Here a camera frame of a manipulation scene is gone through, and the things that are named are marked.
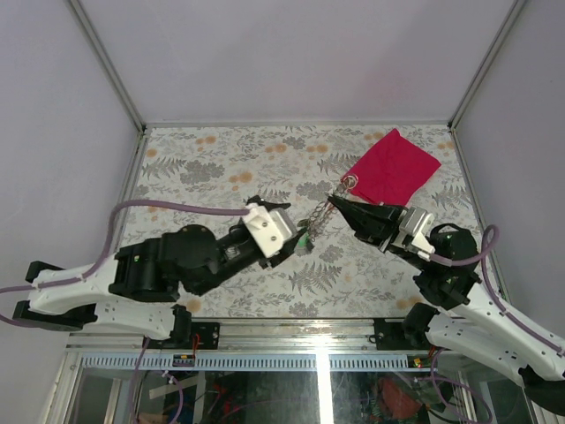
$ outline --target metal ring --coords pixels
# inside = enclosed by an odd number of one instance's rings
[[[342,184],[345,186],[347,190],[351,190],[352,188],[355,188],[358,182],[359,180],[357,178],[357,175],[355,174],[350,174],[346,176],[344,179],[342,179]]]

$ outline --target metal chain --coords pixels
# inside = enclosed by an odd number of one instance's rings
[[[357,184],[357,178],[353,175],[348,175],[344,178],[339,185],[332,192],[334,196],[344,196]],[[308,238],[310,241],[315,241],[326,228],[329,218],[335,213],[334,206],[329,201],[321,201],[316,208],[308,216]]]

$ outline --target wire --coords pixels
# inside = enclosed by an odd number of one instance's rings
[[[31,284],[30,285],[13,285],[12,287],[1,288],[0,294],[10,293],[10,292],[30,292],[31,290],[35,290],[35,288]],[[4,316],[2,314],[0,314],[0,321],[5,322],[6,324],[14,325],[16,327],[23,327],[23,328],[27,328],[27,329],[35,328],[35,326],[32,325],[32,324],[28,324],[26,322],[18,322],[18,321],[15,321],[13,319],[10,319],[7,316]]]
[[[178,382],[178,380],[174,376],[172,376],[171,374],[165,373],[164,376],[166,376],[170,380],[172,380],[172,382],[176,384],[177,389],[178,389],[177,413],[175,413],[175,416],[168,423],[168,424],[173,424],[174,422],[177,422],[178,417],[180,417],[180,414],[183,412],[183,406],[185,405],[185,400],[184,400],[184,396],[183,396],[183,386],[181,386],[180,382]]]
[[[450,378],[447,377],[440,377],[438,375],[435,374],[435,369],[437,368],[437,362],[438,362],[438,358],[440,357],[440,354],[442,352],[445,352],[445,349],[441,348],[440,350],[438,350],[438,352],[433,356],[432,359],[432,371],[430,373],[429,377],[425,377],[425,378],[419,378],[420,381],[431,381],[433,388],[435,389],[435,391],[438,394],[438,397],[440,398],[440,401],[459,419],[463,420],[464,422],[467,422],[469,424],[491,424],[493,422],[493,412],[491,411],[491,408],[489,407],[488,403],[483,399],[482,396],[480,396],[475,390],[473,390],[471,387],[469,387],[466,384],[463,384],[461,382],[456,382],[455,380],[451,380]],[[453,407],[444,397],[443,394],[441,393],[440,387],[438,386],[438,381],[440,382],[448,382],[451,385],[454,386],[458,386],[461,387],[462,389],[465,389],[467,391],[469,391],[472,396],[477,399],[481,404],[483,404],[483,406],[486,409],[486,413],[488,414],[488,418],[487,421],[475,421],[475,420],[470,420],[467,417],[465,417],[464,415],[462,415],[459,411],[457,411],[457,409],[455,407]]]
[[[4,287],[0,289],[0,294],[8,292],[29,292],[31,290],[46,289],[48,287],[58,287],[62,285],[74,284],[83,281],[94,274],[100,266],[106,261],[109,255],[109,249],[112,244],[112,239],[114,238],[114,228],[116,226],[116,220],[118,214],[126,208],[138,207],[138,206],[150,206],[155,208],[166,208],[180,210],[181,212],[191,212],[193,214],[201,215],[213,215],[213,216],[245,216],[249,213],[248,209],[218,209],[218,208],[203,208],[200,206],[184,205],[182,203],[173,203],[170,201],[152,201],[145,199],[137,199],[132,201],[123,201],[118,203],[110,212],[108,219],[108,229],[106,232],[106,239],[104,240],[104,245],[102,251],[94,264],[87,269],[81,276],[73,276],[71,278],[65,278],[62,280],[49,281],[47,283],[37,284],[37,287],[30,285],[15,285],[12,287]],[[5,322],[10,325],[15,325],[16,327],[26,327],[35,328],[34,325],[27,324],[25,322],[14,321],[2,314],[0,314],[0,321]]]
[[[461,421],[460,420],[448,420],[447,418],[442,417],[441,415],[439,415],[438,413],[435,413],[434,411],[432,411],[431,409],[428,410],[428,412],[433,415],[435,418],[437,418],[438,420],[442,420],[443,422],[447,422],[448,424],[460,424]]]
[[[488,237],[490,236],[491,233],[492,233],[493,236],[492,236],[491,240],[489,241]],[[468,258],[468,259],[460,260],[460,261],[451,261],[450,259],[444,258],[444,257],[439,256],[437,254],[430,255],[430,259],[432,261],[435,261],[435,262],[437,262],[441,265],[445,265],[445,266],[448,266],[448,267],[461,267],[461,266],[470,265],[472,263],[480,261],[480,266],[481,266],[482,273],[483,273],[483,280],[485,282],[486,291],[488,292],[488,295],[491,298],[491,300],[493,301],[493,303],[500,310],[501,314],[503,316],[507,316],[509,320],[511,320],[519,329],[524,331],[526,334],[528,334],[529,336],[532,336],[533,338],[538,340],[540,343],[546,345],[547,347],[549,347],[553,351],[556,351],[557,354],[560,357],[563,356],[563,353],[565,353],[565,348],[563,348],[563,347],[559,346],[558,344],[552,342],[551,340],[548,340],[547,338],[541,336],[538,332],[531,329],[526,324],[524,324],[522,321],[520,321],[514,314],[512,314],[511,312],[508,311],[508,309],[502,303],[498,294],[494,291],[493,285],[491,284],[490,278],[488,277],[488,273],[486,272],[486,258],[493,251],[493,248],[496,245],[496,243],[498,242],[499,237],[500,237],[499,228],[496,225],[489,225],[485,228],[485,231],[483,232],[483,239],[481,241],[481,253],[480,254],[475,255],[475,256]]]
[[[143,355],[145,354],[145,351],[147,350],[147,347],[149,346],[150,341],[151,341],[151,339],[149,337],[146,338],[145,343],[141,347],[141,352],[139,352],[139,356],[135,360],[135,367],[133,367],[133,374],[132,374],[132,378],[130,379],[130,387],[127,391],[127,404],[128,404],[128,410],[129,410],[128,412],[129,412],[130,417],[133,418],[133,422],[137,421],[137,419],[135,418],[135,405],[133,404],[134,387],[135,387],[135,385],[137,383],[137,379],[138,379],[139,365],[141,364],[141,360],[143,359]]]
[[[491,231],[493,232],[493,238],[491,239],[490,242],[485,243],[486,236]],[[445,265],[446,267],[464,267],[466,265],[471,265],[472,263],[476,263],[485,259],[493,251],[494,246],[496,245],[496,243],[498,243],[498,239],[500,235],[501,232],[499,231],[496,225],[489,225],[488,227],[486,227],[485,232],[483,233],[483,245],[481,247],[480,254],[476,254],[471,258],[461,259],[459,261],[453,261],[449,258],[439,256],[438,254],[430,254],[430,261],[434,261],[441,265]]]
[[[132,374],[132,378],[130,380],[130,387],[127,391],[127,399],[128,399],[128,409],[129,409],[129,415],[130,417],[132,417],[133,422],[135,423],[139,423],[138,419],[137,419],[137,414],[135,413],[135,405],[133,404],[133,392],[134,392],[134,387],[137,383],[137,379],[138,379],[138,372],[139,372],[139,366],[141,365],[141,361],[143,360],[143,355],[145,355],[145,351],[147,350],[147,347],[149,346],[149,342],[151,341],[151,339],[148,337],[146,338],[143,346],[141,347],[141,352],[139,352],[139,356],[138,358],[135,360],[135,366],[133,368],[133,374]],[[157,374],[162,375],[162,376],[166,376],[167,378],[169,378],[173,383],[176,384],[177,388],[178,388],[178,409],[177,409],[177,413],[175,414],[175,416],[173,417],[173,419],[169,422],[169,424],[172,424],[173,422],[177,421],[178,417],[180,416],[181,412],[183,411],[183,405],[184,405],[184,396],[183,396],[183,386],[181,386],[180,382],[178,382],[177,378],[175,378],[173,375],[169,374],[168,372],[164,372],[164,374],[162,374],[159,371],[155,371]]]
[[[194,365],[196,365],[196,351],[198,351],[198,346],[200,345],[200,334],[196,333],[192,338],[192,360]]]
[[[481,248],[482,249],[484,248],[484,246],[488,246],[487,236],[488,236],[488,233],[490,231],[494,231],[494,234],[497,234],[498,229],[494,225],[489,225],[488,227],[486,227],[485,233],[483,235],[483,241],[481,242]],[[563,349],[558,344],[553,343],[551,340],[548,340],[545,337],[541,336],[539,333],[537,333],[536,331],[534,331],[533,329],[528,327],[526,324],[521,322],[518,318],[516,318],[512,313],[510,313],[506,309],[504,304],[501,302],[500,297],[494,291],[493,285],[491,284],[491,280],[488,277],[488,272],[486,272],[486,256],[483,259],[481,259],[480,267],[481,267],[481,270],[483,272],[483,280],[485,282],[486,291],[488,292],[493,303],[499,308],[501,313],[506,315],[508,317],[508,319],[511,320],[519,329],[522,329],[525,333],[532,336],[533,338],[535,338],[539,342],[543,343],[544,345],[546,345],[550,349],[556,351],[557,354],[562,356],[563,351],[565,351],[565,349]]]

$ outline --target patterned fabric surface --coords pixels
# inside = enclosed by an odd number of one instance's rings
[[[271,126],[154,128],[149,135],[134,198],[241,208],[259,194],[289,201],[297,223],[306,218],[342,174],[394,126]],[[411,204],[436,215],[435,223],[480,228],[454,145],[444,125],[396,126],[401,135],[441,162]],[[236,218],[196,216],[158,208],[134,208],[122,246],[139,243],[189,223],[225,235]],[[333,215],[310,254],[293,255],[275,269],[258,265],[199,298],[183,293],[196,316],[373,317],[404,316],[422,297],[417,272],[391,254],[353,237]]]

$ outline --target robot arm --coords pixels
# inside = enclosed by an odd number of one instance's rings
[[[305,233],[288,218],[289,206],[255,196],[247,203],[249,214],[223,238],[216,240],[204,226],[187,225],[122,247],[75,284],[41,287],[83,276],[90,266],[60,269],[32,262],[26,280],[37,290],[16,305],[13,318],[62,331],[104,325],[181,345],[190,336],[191,315],[181,306],[171,307],[179,298],[179,284],[200,296],[255,262],[274,268],[286,260]]]
[[[499,308],[474,272],[478,260],[460,267],[431,261],[434,254],[453,261],[476,256],[477,244],[469,230],[443,224],[427,236],[433,215],[425,209],[368,205],[335,196],[329,201],[340,210],[357,239],[383,253],[395,254],[421,271],[414,282],[428,302],[470,322],[417,304],[403,323],[407,338],[446,347],[483,363],[524,387],[537,404],[565,414],[565,340],[503,299],[496,299]],[[559,352],[541,338],[560,346]]]

